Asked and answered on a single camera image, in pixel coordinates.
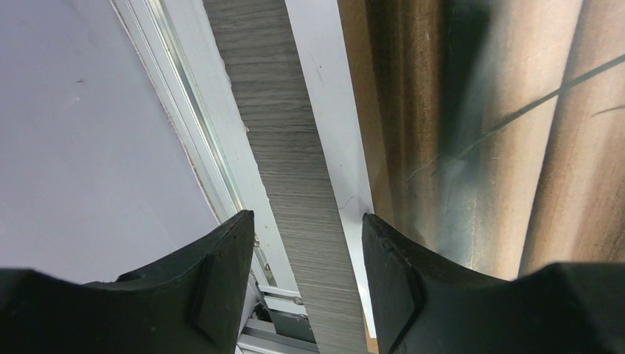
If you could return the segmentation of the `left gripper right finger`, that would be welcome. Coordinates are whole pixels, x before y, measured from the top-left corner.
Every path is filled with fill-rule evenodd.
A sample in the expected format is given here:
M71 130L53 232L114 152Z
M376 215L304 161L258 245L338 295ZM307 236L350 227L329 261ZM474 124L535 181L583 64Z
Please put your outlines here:
M513 281L463 267L374 214L364 263L381 353L622 353L624 265L553 263Z

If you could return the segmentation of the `brown cardboard backing board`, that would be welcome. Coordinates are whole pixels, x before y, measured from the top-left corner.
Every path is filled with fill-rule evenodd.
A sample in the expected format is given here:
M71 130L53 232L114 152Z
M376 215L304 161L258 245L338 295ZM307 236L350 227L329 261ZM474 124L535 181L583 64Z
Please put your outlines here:
M364 324L364 332L365 332L367 350L369 353L378 354L379 353L378 342L377 342L377 339L371 335L371 331L369 330L368 321L366 317L363 318L363 324Z

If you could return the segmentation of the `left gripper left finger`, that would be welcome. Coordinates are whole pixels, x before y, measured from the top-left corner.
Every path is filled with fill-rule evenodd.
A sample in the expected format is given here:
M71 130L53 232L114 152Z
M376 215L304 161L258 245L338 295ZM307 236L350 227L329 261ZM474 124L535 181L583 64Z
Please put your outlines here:
M114 282L79 285L1 270L3 353L233 353L254 248L254 214Z

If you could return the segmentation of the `photo of plant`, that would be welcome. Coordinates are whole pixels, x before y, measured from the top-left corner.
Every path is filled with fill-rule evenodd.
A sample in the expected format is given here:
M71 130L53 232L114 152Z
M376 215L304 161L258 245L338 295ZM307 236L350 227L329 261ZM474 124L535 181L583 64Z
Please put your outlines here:
M376 213L512 280L624 259L622 1L289 1L367 338Z

